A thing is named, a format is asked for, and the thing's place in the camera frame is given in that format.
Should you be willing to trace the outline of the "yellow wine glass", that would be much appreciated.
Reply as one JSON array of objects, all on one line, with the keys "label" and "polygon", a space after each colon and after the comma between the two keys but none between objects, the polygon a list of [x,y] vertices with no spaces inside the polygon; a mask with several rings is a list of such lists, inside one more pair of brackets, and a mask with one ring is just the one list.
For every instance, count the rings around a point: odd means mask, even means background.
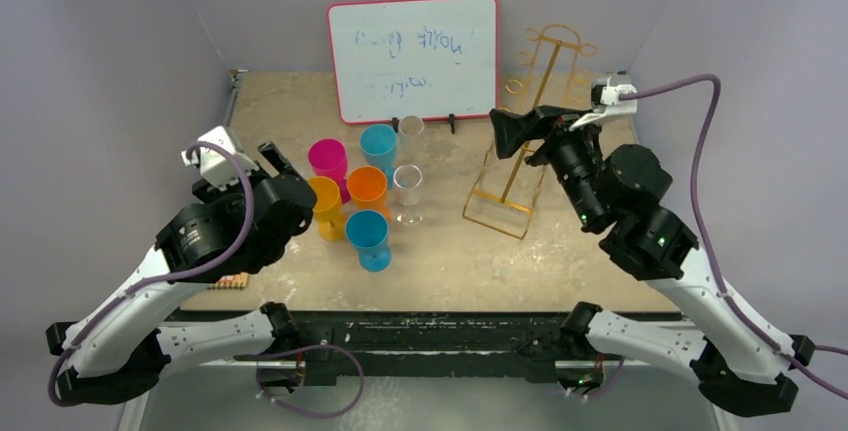
[{"label": "yellow wine glass", "polygon": [[346,216],[342,212],[342,197],[338,184],[331,178],[315,176],[307,180],[316,195],[313,206],[318,233],[326,241],[339,241],[345,237]]}]

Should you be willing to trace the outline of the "pink wine glass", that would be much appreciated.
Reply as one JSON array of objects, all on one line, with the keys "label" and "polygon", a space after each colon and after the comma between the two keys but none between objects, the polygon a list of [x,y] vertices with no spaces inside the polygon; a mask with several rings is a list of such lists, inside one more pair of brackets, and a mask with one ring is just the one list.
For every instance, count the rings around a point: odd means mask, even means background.
[{"label": "pink wine glass", "polygon": [[339,187],[342,203],[350,201],[347,187],[348,158],[344,144],[334,138],[324,138],[312,144],[308,162],[317,176],[332,179]]}]

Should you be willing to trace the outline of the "orange wine glass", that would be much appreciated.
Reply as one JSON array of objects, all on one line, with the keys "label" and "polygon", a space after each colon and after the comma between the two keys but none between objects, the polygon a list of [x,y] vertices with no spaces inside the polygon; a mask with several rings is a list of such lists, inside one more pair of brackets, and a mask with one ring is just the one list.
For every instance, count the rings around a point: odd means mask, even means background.
[{"label": "orange wine glass", "polygon": [[388,181],[382,170],[373,166],[354,169],[347,179],[347,189],[357,209],[377,211],[386,220],[391,218]]}]

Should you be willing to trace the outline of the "light blue wine glass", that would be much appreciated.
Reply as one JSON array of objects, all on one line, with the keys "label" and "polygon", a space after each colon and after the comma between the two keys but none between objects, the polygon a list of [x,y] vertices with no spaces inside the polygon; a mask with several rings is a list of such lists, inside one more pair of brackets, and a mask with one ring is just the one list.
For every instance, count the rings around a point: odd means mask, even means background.
[{"label": "light blue wine glass", "polygon": [[383,172],[387,186],[391,189],[397,158],[397,135],[394,129],[387,124],[368,126],[360,136],[359,145],[366,162]]}]

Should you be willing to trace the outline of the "clear wine glass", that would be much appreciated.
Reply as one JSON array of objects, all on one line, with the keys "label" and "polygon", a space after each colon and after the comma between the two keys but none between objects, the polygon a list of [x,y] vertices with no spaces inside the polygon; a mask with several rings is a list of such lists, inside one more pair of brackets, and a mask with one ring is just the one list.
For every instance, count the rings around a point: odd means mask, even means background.
[{"label": "clear wine glass", "polygon": [[407,227],[419,225],[423,216],[419,209],[423,173],[414,164],[397,167],[393,174],[393,185],[399,206],[397,221]]},{"label": "clear wine glass", "polygon": [[418,116],[405,116],[398,122],[397,136],[403,164],[421,164],[424,130],[425,123]]}]

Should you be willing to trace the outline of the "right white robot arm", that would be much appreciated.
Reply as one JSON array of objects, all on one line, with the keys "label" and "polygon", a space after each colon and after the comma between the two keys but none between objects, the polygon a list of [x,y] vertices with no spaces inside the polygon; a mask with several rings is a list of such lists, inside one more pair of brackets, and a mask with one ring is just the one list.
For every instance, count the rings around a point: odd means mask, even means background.
[{"label": "right white robot arm", "polygon": [[519,115],[496,108],[489,119],[496,155],[506,159],[536,142],[526,163],[554,171],[582,231],[598,235],[614,265],[665,296],[693,325],[672,331],[581,302],[561,328],[569,355],[595,351],[665,369],[740,417],[792,408],[799,388],[790,372],[808,364],[812,341],[768,325],[715,275],[705,244],[662,205],[672,179],[652,151],[624,144],[603,154],[600,127],[583,124],[578,110],[542,105]]}]

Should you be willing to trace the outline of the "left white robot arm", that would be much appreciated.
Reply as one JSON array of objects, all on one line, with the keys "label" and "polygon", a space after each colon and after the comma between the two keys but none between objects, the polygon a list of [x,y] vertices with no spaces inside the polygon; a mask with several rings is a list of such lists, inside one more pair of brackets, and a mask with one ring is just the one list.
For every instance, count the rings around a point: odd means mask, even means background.
[{"label": "left white robot arm", "polygon": [[195,142],[194,202],[156,235],[139,266],[94,312],[46,332],[56,357],[50,400],[60,407],[115,405],[186,368],[229,357],[292,356],[298,330],[282,303],[237,318],[168,325],[168,317],[222,277],[256,274],[282,258],[313,218],[315,192],[272,142],[260,161],[237,148]]}]

